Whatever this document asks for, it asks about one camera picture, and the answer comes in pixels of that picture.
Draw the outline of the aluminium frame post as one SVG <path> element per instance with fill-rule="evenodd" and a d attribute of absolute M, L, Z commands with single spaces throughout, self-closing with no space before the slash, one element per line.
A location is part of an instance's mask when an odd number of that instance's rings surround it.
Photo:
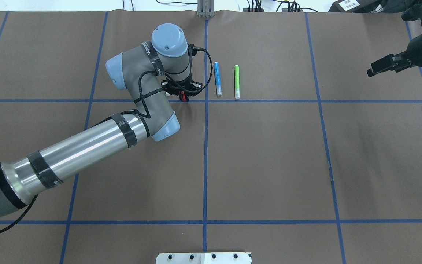
<path fill-rule="evenodd" d="M 215 16 L 214 0 L 197 0 L 197 16 L 201 18 L 211 18 Z"/>

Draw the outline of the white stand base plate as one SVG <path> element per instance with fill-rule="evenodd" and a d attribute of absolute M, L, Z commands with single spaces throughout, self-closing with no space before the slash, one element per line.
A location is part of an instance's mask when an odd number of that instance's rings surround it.
<path fill-rule="evenodd" d="M 251 253 L 247 252 L 187 252 L 161 253 L 156 264 L 251 264 Z"/>

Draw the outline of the blue highlighter pen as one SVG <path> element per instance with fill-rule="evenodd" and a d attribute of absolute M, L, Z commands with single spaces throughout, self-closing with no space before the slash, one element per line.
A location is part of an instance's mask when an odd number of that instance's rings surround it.
<path fill-rule="evenodd" d="M 218 62 L 214 62 L 213 64 L 214 72 L 215 72 L 215 86 L 216 86 L 216 95 L 222 95 L 222 86 L 221 86 L 221 70 Z"/>

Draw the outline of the black power strip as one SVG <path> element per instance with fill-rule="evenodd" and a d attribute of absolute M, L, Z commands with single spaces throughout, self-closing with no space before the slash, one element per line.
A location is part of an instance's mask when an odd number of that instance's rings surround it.
<path fill-rule="evenodd" d="M 266 7 L 257 7 L 257 6 L 248 6 L 248 8 L 243 8 L 242 12 L 283 12 L 283 13 L 298 13 L 298 12 L 302 12 L 303 10 L 298 10 L 297 8 L 293 8 L 292 10 L 288 10 L 288 8 L 284 8 L 284 7 L 275 7 L 273 9 L 271 8 L 266 8 Z"/>

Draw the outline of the green highlighter pen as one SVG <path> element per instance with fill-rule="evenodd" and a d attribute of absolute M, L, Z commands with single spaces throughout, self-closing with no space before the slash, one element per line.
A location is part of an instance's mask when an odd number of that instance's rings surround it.
<path fill-rule="evenodd" d="M 234 80 L 234 98 L 235 100 L 239 100 L 241 98 L 241 92 L 240 92 L 240 67 L 239 65 L 235 65 L 233 67 L 233 80 Z"/>

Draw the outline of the black white label box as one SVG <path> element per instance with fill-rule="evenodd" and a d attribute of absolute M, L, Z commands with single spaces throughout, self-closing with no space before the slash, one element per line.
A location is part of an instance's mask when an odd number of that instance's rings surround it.
<path fill-rule="evenodd" d="M 328 13 L 371 13 L 377 10 L 382 0 L 337 0 Z"/>

